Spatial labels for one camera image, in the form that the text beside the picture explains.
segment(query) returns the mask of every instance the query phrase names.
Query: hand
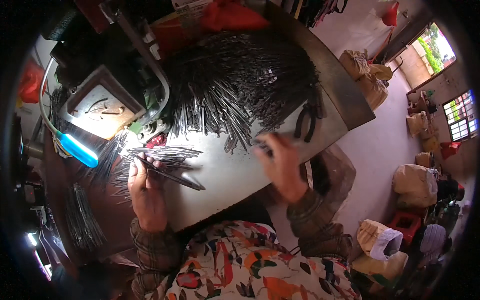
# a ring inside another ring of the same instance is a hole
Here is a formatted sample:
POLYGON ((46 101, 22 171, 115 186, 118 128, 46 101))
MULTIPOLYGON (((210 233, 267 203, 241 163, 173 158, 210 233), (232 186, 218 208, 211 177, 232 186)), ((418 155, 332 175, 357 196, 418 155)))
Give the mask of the hand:
MULTIPOLYGON (((161 162, 148 157, 149 162, 159 168, 161 162)), ((140 227, 148 232, 160 232, 167 226, 167 208, 163 198, 162 177, 147 170, 143 162, 135 158, 130 163, 128 190, 132 196, 133 211, 138 217, 140 227)))
POLYGON ((300 177, 299 158, 297 150, 289 140, 275 133, 257 136, 272 151, 269 157, 259 147, 254 153, 264 167, 266 176, 272 181, 280 195, 289 203, 296 203, 308 190, 308 185, 300 177))

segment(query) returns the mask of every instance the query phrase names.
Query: plaid sleeve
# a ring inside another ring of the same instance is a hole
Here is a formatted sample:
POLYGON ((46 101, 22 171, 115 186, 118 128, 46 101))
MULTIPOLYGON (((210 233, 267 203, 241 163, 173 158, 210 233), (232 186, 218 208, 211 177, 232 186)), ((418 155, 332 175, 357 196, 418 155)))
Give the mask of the plaid sleeve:
POLYGON ((313 190, 308 190, 300 201, 288 207, 287 218, 299 238, 303 256, 348 259, 352 237, 343 234, 342 224, 331 222, 332 214, 323 198, 313 190))
POLYGON ((180 264, 180 245, 172 228, 149 233, 140 228, 138 218, 130 224, 130 234, 137 247, 140 270, 135 274, 132 290, 138 299, 154 291, 163 278, 180 264))

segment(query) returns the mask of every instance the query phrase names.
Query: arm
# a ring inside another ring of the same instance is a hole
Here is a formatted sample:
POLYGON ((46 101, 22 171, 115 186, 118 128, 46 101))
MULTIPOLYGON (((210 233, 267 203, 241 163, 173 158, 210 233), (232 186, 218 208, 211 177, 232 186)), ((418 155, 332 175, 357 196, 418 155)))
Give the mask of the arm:
POLYGON ((331 223, 332 210, 320 195, 308 189, 288 206, 287 218, 303 256, 339 257, 347 259, 352 250, 352 237, 343 234, 343 225, 331 223))
MULTIPOLYGON (((159 161, 153 163, 159 167, 159 161)), ((161 180, 156 173, 148 173, 139 160, 130 166, 128 188, 137 215, 130 224, 130 234, 140 262, 132 290, 139 299, 156 290, 165 276, 180 265, 180 245, 167 224, 161 180)))
POLYGON ((301 179, 296 149, 278 134, 260 135, 257 140, 273 152, 268 156, 261 148, 255 148, 267 177, 288 203, 287 218, 299 238, 302 255, 346 259, 352 249, 351 236, 343 234, 343 225, 330 222, 333 212, 301 179))
POLYGON ((181 250, 170 226, 163 231, 150 233, 143 230, 138 218, 135 218, 130 224, 130 234, 140 262, 140 271, 132 281, 132 290, 137 298, 142 299, 179 266, 181 250))

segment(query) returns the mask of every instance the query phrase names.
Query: doorway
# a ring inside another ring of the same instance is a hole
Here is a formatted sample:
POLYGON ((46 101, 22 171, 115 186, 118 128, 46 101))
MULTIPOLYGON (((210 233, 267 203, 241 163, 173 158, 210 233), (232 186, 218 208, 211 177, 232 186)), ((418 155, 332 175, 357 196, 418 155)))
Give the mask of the doorway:
POLYGON ((455 62, 456 56, 437 24, 432 23, 395 61, 415 89, 455 62))

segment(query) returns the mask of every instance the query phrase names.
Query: left hand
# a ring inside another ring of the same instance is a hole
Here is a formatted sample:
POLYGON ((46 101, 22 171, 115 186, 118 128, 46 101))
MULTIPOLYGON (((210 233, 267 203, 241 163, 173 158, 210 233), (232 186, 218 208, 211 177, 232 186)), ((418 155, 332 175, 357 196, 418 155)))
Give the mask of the left hand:
MULTIPOLYGON (((152 157, 147 160, 155 167, 161 166, 160 161, 152 157)), ((133 211, 138 217, 140 227, 147 232, 160 232, 167 226, 167 208, 163 197, 162 177, 151 170, 139 159, 130 164, 128 190, 132 196, 133 211)))

